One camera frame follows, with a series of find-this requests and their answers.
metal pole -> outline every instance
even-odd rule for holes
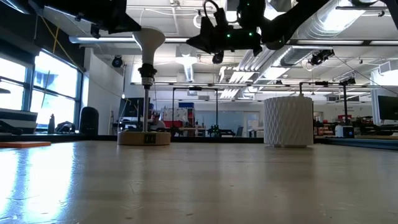
[[[174,127],[174,91],[175,88],[173,88],[173,100],[172,100],[172,125],[171,128]]]
[[[344,116],[346,118],[345,124],[349,125],[349,123],[348,123],[348,112],[347,112],[347,91],[346,91],[346,89],[347,89],[346,85],[343,85]]]
[[[144,95],[144,132],[148,132],[149,90],[145,89]]]
[[[218,89],[216,89],[216,125],[218,125]]]

white vase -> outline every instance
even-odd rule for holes
[[[264,143],[279,147],[313,144],[312,99],[284,96],[264,100]]]

ceiling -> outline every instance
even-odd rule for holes
[[[172,8],[170,0],[138,1],[127,0],[127,14],[142,26],[152,26],[160,29],[167,37],[192,37],[199,34],[199,28],[194,26],[194,18],[197,9],[201,8],[202,0],[179,0],[174,4],[189,6],[193,9]],[[227,0],[216,1],[220,6],[225,6]],[[337,39],[397,39],[398,30],[396,29],[388,13],[386,16],[378,17],[379,12],[367,11],[353,22],[346,30],[336,36]],[[66,16],[51,9],[45,10],[45,17],[59,26],[70,36],[91,37],[90,24],[84,21],[76,22],[73,17]],[[100,33],[103,37],[131,37],[131,33],[109,35],[106,32]],[[85,47],[92,47],[95,54],[106,63],[110,64],[115,54],[123,54],[123,60],[127,64],[139,63],[140,55],[128,53],[129,49],[137,49],[136,44],[89,44]],[[184,79],[183,65],[175,62],[176,49],[178,44],[164,44],[160,46],[155,54],[154,64],[158,69],[157,77],[177,77],[177,80]],[[284,83],[298,83],[310,80],[331,81],[335,77],[356,69],[360,74],[356,74],[357,83],[368,83],[370,69],[375,68],[371,64],[379,64],[388,60],[398,59],[398,47],[334,47],[336,57],[314,68],[312,71],[306,69],[307,59],[303,63],[298,63],[294,68],[288,70],[284,76],[280,76]],[[245,50],[237,50],[234,53],[225,52],[224,62],[221,65],[213,65],[212,55],[208,55],[200,50],[197,51],[198,63],[193,64],[195,82],[213,82],[215,76],[223,66],[237,66],[245,56]]]

bottle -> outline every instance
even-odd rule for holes
[[[55,117],[54,114],[51,114],[47,134],[54,134],[54,132],[55,132]]]

